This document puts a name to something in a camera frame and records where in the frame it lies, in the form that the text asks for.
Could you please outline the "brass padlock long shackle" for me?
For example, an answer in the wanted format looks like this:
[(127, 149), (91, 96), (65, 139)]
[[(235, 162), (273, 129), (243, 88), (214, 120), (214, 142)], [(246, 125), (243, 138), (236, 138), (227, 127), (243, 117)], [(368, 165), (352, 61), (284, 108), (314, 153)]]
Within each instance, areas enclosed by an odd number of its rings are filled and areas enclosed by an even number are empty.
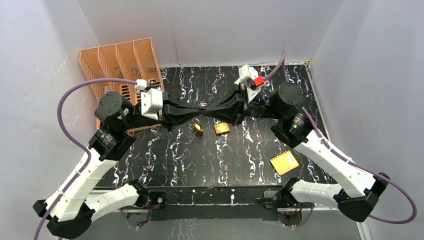
[(194, 132), (195, 132), (195, 135), (196, 136), (199, 136), (199, 137), (203, 136), (204, 131), (203, 131), (202, 126), (199, 123), (194, 123), (193, 124), (193, 129), (194, 129)]

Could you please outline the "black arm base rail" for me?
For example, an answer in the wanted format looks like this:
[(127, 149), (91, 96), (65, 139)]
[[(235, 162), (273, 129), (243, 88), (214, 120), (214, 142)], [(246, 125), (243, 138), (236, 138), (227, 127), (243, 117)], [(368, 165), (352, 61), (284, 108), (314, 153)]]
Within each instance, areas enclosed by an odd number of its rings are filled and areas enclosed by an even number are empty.
[(277, 221), (278, 209), (296, 209), (289, 225), (300, 225), (302, 205), (313, 204), (337, 208), (330, 194), (328, 199), (307, 196), (293, 197), (294, 190), (263, 187), (154, 187), (131, 181), (112, 191), (89, 196), (80, 190), (75, 196), (64, 196), (55, 214), (60, 222), (83, 219), (92, 223), (114, 211), (133, 206), (146, 209), (152, 221), (176, 219), (258, 219)]

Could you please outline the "silver key bunch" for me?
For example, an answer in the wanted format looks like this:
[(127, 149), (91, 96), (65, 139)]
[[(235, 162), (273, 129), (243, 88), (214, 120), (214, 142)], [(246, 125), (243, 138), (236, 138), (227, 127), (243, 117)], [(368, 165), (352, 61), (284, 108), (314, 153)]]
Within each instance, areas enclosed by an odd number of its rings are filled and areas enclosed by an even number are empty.
[(202, 104), (199, 106), (199, 108), (200, 108), (201, 110), (207, 110), (208, 105), (207, 105), (206, 103), (202, 103)]

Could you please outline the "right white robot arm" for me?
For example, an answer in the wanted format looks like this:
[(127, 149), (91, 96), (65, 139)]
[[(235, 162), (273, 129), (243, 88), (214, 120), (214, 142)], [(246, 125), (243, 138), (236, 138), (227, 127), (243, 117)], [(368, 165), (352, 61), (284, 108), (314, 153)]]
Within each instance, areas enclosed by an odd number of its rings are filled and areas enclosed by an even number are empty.
[(260, 87), (236, 87), (227, 97), (205, 108), (205, 115), (238, 125), (245, 117), (275, 119), (271, 131), (279, 141), (303, 154), (327, 172), (334, 184), (291, 178), (273, 197), (277, 207), (314, 203), (336, 208), (349, 219), (364, 222), (371, 216), (389, 178), (355, 166), (339, 153), (313, 125), (303, 107), (306, 98), (298, 86), (285, 82), (268, 100), (259, 99)]

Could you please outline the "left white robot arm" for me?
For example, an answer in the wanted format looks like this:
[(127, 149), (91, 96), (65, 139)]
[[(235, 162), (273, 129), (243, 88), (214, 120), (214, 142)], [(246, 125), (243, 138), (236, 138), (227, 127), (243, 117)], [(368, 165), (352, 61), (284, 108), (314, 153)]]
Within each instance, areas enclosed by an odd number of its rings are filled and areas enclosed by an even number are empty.
[(94, 113), (100, 128), (87, 146), (78, 144), (84, 151), (83, 158), (53, 195), (33, 205), (41, 222), (53, 236), (73, 240), (113, 211), (128, 206), (151, 208), (151, 192), (139, 180), (101, 195), (92, 196), (91, 191), (134, 143), (136, 138), (130, 129), (160, 124), (171, 130), (202, 111), (199, 106), (180, 102), (154, 88), (135, 105), (118, 92), (103, 95)]

